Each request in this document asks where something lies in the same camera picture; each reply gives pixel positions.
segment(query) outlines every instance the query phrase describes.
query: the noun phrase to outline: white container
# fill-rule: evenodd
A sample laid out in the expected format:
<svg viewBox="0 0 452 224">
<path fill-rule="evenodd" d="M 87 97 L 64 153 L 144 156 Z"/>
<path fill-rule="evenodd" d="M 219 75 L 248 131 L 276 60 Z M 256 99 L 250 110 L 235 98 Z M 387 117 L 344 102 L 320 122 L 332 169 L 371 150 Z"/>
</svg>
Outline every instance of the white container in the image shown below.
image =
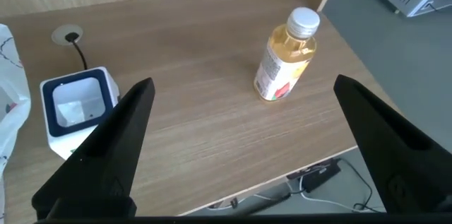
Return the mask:
<svg viewBox="0 0 452 224">
<path fill-rule="evenodd" d="M 105 67 L 52 78 L 40 88 L 49 146 L 65 160 L 119 101 Z"/>
</svg>

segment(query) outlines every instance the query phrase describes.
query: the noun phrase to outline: cable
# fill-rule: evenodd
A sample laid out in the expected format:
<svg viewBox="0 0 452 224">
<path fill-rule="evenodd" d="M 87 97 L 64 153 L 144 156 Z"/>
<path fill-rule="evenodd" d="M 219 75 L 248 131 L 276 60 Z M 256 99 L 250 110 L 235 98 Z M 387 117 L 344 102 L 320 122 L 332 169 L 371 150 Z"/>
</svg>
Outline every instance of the cable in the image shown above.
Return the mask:
<svg viewBox="0 0 452 224">
<path fill-rule="evenodd" d="M 439 9 L 436 9 L 436 8 L 433 6 L 433 4 L 429 3 L 428 5 L 429 5 L 430 8 L 432 8 L 435 12 L 443 13 L 443 11 L 440 11 Z"/>
<path fill-rule="evenodd" d="M 72 43 L 72 45 L 77 49 L 78 55 L 80 55 L 80 58 L 82 59 L 82 62 L 83 62 L 83 69 L 87 70 L 88 65 L 86 64 L 85 55 L 83 55 L 82 50 L 76 43 L 76 40 L 78 39 L 78 37 L 80 37 L 80 35 L 77 33 L 69 33 L 64 37 L 64 39 L 67 42 Z"/>
<path fill-rule="evenodd" d="M 303 188 L 302 188 L 302 182 L 303 182 L 303 177 L 301 177 L 300 180 L 299 180 L 299 190 L 300 190 L 300 191 L 303 190 Z M 311 198 L 305 196 L 303 192 L 300 193 L 300 195 L 301 195 L 304 199 L 309 200 L 309 201 L 315 201 L 315 202 L 321 202 L 321 203 L 334 204 L 334 205 L 336 205 L 336 206 L 340 206 L 340 207 L 346 208 L 346 209 L 351 210 L 351 211 L 353 211 L 353 212 L 366 213 L 366 212 L 368 211 L 368 210 L 357 210 L 357 209 L 348 207 L 348 206 L 346 206 L 346 205 L 343 205 L 343 204 L 341 204 L 341 203 L 334 202 L 334 201 L 323 200 L 323 199 L 311 199 Z"/>
<path fill-rule="evenodd" d="M 261 196 L 259 194 L 254 194 L 253 196 L 258 197 L 260 199 L 269 200 L 269 201 L 277 201 L 277 199 L 272 199 L 272 198 L 269 198 L 269 197 L 266 197 L 266 196 Z"/>
<path fill-rule="evenodd" d="M 302 189 L 302 190 L 299 190 L 299 191 L 291 191 L 290 194 L 291 195 L 297 195 L 297 194 L 301 194 L 301 193 L 303 193 L 305 191 L 306 191 L 306 189 Z"/>
<path fill-rule="evenodd" d="M 362 206 L 362 209 L 361 209 L 361 210 L 364 210 L 364 208 L 367 207 L 367 204 L 369 203 L 370 198 L 372 197 L 372 194 L 374 193 L 374 190 L 373 190 L 372 187 L 366 182 L 366 180 L 365 180 L 364 178 L 362 178 L 362 176 L 359 174 L 359 172 L 356 170 L 356 168 L 353 167 L 353 165 L 352 165 L 350 162 L 348 162 L 348 160 L 343 159 L 343 158 L 338 158 L 338 160 L 341 160 L 341 161 L 345 162 L 345 164 L 347 164 L 349 167 L 351 167 L 351 168 L 353 169 L 353 171 L 355 171 L 355 174 L 356 174 L 356 175 L 362 180 L 362 182 L 363 182 L 365 185 L 367 185 L 367 187 L 369 188 L 369 191 L 370 191 L 369 196 L 367 197 L 367 200 L 364 202 L 364 204 L 363 204 L 363 206 Z"/>
<path fill-rule="evenodd" d="M 362 208 L 365 208 L 367 210 L 373 211 L 374 213 L 383 213 L 382 211 L 375 210 L 375 208 L 380 208 L 381 206 L 372 208 L 372 207 L 365 206 L 364 204 L 361 204 L 361 203 L 356 203 L 356 204 L 353 205 L 353 208 L 355 208 L 356 206 L 361 206 Z"/>
<path fill-rule="evenodd" d="M 239 200 L 239 203 L 238 203 L 237 205 L 240 205 L 240 203 L 243 202 L 243 201 L 245 201 L 245 199 L 248 199 L 248 198 L 240 199 L 240 200 Z M 219 207 L 219 208 L 210 208 L 210 207 L 207 207 L 206 209 L 209 210 L 209 211 L 223 211 L 223 210 L 231 209 L 231 208 L 232 208 L 232 206 L 225 206 L 225 207 Z"/>
<path fill-rule="evenodd" d="M 83 55 L 82 50 L 80 50 L 80 47 L 78 47 L 78 45 L 77 45 L 77 43 L 75 41 L 73 41 L 72 44 L 77 49 L 77 52 L 80 55 L 80 58 L 82 59 L 83 69 L 87 70 L 88 69 L 88 65 L 86 65 L 85 56 Z"/>
</svg>

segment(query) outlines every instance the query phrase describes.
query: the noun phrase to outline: black cable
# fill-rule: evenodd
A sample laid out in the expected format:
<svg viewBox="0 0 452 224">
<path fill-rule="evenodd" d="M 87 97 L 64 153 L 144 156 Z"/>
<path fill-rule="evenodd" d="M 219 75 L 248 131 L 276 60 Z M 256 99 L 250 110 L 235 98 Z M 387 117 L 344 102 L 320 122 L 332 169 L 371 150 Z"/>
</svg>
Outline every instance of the black cable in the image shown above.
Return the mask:
<svg viewBox="0 0 452 224">
<path fill-rule="evenodd" d="M 374 213 L 383 213 L 382 211 L 377 211 L 377 210 L 373 209 L 372 207 L 365 206 L 364 204 L 361 204 L 361 203 L 354 204 L 353 208 L 355 208 L 356 206 L 361 206 L 363 209 L 373 211 Z"/>
<path fill-rule="evenodd" d="M 86 65 L 85 56 L 83 55 L 82 50 L 80 50 L 80 47 L 78 47 L 78 45 L 77 45 L 77 43 L 75 41 L 72 41 L 71 43 L 77 49 L 78 55 L 80 55 L 80 58 L 82 59 L 83 69 L 87 70 L 88 69 L 88 65 Z"/>
<path fill-rule="evenodd" d="M 440 11 L 439 9 L 436 9 L 431 3 L 428 4 L 430 8 L 432 8 L 435 12 L 443 13 L 443 11 Z"/>
<path fill-rule="evenodd" d="M 366 182 L 366 180 L 364 178 L 362 178 L 362 176 L 359 174 L 359 172 L 356 170 L 356 168 L 353 167 L 353 165 L 350 162 L 348 162 L 348 160 L 343 159 L 343 158 L 338 158 L 338 160 L 341 160 L 341 161 L 345 162 L 349 167 L 351 167 L 353 169 L 353 171 L 355 171 L 356 175 L 369 188 L 370 194 L 369 194 L 369 197 L 367 198 L 367 200 L 364 202 L 364 204 L 357 203 L 358 205 L 362 205 L 362 209 L 361 210 L 364 210 L 365 208 L 367 208 L 367 204 L 369 203 L 370 198 L 372 197 L 372 194 L 374 193 L 374 190 L 372 189 L 372 187 L 370 187 L 370 185 Z"/>
<path fill-rule="evenodd" d="M 83 68 L 85 70 L 87 70 L 88 69 L 88 65 L 86 64 L 85 55 L 83 55 L 82 50 L 80 49 L 80 47 L 76 43 L 76 40 L 78 39 L 78 37 L 80 37 L 80 35 L 77 34 L 77 33 L 69 33 L 69 34 L 67 34 L 64 37 L 64 39 L 67 42 L 72 43 L 72 45 L 77 49 L 78 55 L 80 55 L 80 58 L 82 59 L 82 62 L 83 62 Z"/>
</svg>

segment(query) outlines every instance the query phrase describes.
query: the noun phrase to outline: yellow liquid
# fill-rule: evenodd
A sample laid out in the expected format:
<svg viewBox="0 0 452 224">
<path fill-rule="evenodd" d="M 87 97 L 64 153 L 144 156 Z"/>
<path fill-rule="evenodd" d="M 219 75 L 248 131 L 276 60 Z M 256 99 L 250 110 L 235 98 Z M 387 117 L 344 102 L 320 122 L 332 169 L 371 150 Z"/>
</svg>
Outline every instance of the yellow liquid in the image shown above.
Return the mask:
<svg viewBox="0 0 452 224">
<path fill-rule="evenodd" d="M 317 48 L 314 37 L 297 39 L 287 32 L 285 24 L 273 30 L 269 45 L 275 54 L 287 63 L 310 60 Z"/>
</svg>

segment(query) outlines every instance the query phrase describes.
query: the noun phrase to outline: white plastic bag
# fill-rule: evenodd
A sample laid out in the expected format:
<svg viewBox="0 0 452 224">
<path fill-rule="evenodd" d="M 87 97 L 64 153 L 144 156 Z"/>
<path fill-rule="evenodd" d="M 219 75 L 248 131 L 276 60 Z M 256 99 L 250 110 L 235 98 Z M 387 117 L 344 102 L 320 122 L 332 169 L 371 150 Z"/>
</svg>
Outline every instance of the white plastic bag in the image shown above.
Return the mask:
<svg viewBox="0 0 452 224">
<path fill-rule="evenodd" d="M 11 31 L 0 24 L 0 179 L 13 152 L 17 133 L 30 113 L 30 90 Z M 0 183 L 4 193 L 3 182 Z M 4 212 L 1 202 L 0 217 Z"/>
</svg>

